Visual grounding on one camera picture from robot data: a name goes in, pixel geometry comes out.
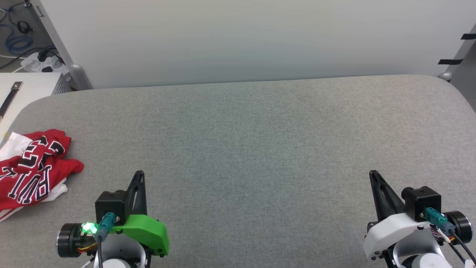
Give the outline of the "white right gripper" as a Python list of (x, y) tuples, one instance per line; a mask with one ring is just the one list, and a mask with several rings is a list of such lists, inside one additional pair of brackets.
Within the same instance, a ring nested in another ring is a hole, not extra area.
[(403, 213), (405, 205), (377, 170), (369, 172), (377, 220), (364, 238), (367, 259), (378, 258), (393, 248), (394, 258), (435, 253), (435, 238), (427, 221), (417, 222)]

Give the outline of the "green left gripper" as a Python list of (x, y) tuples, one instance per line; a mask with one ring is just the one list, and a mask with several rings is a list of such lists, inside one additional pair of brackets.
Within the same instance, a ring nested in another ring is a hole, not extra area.
[(147, 246), (154, 256), (168, 256), (170, 242), (165, 224), (147, 216), (147, 195), (143, 170), (134, 173), (126, 190), (129, 195), (130, 216), (122, 226), (115, 225), (110, 233), (124, 234)]

